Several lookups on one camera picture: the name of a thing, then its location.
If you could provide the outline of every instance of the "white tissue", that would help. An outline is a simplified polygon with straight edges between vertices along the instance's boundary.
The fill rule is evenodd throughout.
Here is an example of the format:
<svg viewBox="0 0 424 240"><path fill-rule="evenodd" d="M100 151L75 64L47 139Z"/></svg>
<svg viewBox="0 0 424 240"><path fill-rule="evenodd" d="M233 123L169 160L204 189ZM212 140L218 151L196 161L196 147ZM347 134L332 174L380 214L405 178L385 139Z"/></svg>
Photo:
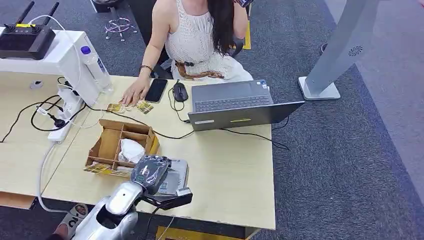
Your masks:
<svg viewBox="0 0 424 240"><path fill-rule="evenodd" d="M131 139L121 139L118 160L136 164L145 155L145 149L138 142Z"/></svg>

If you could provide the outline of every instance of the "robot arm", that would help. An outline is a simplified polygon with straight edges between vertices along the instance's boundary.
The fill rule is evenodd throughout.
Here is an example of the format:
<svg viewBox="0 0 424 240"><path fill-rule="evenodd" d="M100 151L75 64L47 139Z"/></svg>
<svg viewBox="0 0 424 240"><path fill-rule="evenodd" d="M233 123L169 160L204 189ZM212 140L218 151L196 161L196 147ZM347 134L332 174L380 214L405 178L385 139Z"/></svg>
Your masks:
<svg viewBox="0 0 424 240"><path fill-rule="evenodd" d="M173 196L153 196L167 176L171 160L163 156L144 156L111 196L100 200L76 228L73 240L125 239L138 220L137 204L143 200L163 210L189 204L193 194L188 187Z"/></svg>

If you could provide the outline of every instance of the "card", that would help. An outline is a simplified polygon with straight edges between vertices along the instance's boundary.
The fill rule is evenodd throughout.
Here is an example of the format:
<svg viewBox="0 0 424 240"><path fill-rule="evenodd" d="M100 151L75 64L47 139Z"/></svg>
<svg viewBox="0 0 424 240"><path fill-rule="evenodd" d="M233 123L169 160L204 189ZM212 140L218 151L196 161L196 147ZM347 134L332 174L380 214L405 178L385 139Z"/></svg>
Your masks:
<svg viewBox="0 0 424 240"><path fill-rule="evenodd" d="M153 109L153 106L150 103L142 100L137 104L137 108L144 114L148 114Z"/></svg>
<svg viewBox="0 0 424 240"><path fill-rule="evenodd" d="M105 171L107 169L111 169L111 168L112 168L112 166L109 165L109 164L93 162L93 164L91 164L90 166L85 167L84 171L95 173L95 174L100 174L103 171Z"/></svg>
<svg viewBox="0 0 424 240"><path fill-rule="evenodd" d="M119 103L109 103L107 110L117 114L123 114L125 112L124 106Z"/></svg>

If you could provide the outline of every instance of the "stand base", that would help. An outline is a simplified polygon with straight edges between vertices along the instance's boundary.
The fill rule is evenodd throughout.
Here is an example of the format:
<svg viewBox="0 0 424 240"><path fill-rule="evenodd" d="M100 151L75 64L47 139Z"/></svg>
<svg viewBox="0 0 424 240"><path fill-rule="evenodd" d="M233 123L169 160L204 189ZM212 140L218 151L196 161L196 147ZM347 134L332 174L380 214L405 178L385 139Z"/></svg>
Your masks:
<svg viewBox="0 0 424 240"><path fill-rule="evenodd" d="M308 101L314 100L336 100L340 98L340 93L334 83L330 84L324 91L319 94L311 94L305 83L306 76L299 77L299 86L303 93L303 98Z"/></svg>

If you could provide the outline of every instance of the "bracelet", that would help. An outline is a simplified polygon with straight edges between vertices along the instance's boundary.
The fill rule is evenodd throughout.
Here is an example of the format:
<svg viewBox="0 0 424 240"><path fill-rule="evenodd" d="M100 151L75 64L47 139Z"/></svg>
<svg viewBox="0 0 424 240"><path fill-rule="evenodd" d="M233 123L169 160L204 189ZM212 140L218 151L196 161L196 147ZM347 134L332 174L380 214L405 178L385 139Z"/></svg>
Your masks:
<svg viewBox="0 0 424 240"><path fill-rule="evenodd" d="M153 69L152 69L152 67L151 67L151 66L141 65L141 67L140 67L140 71L141 71L143 68L150 69L150 72L153 72Z"/></svg>

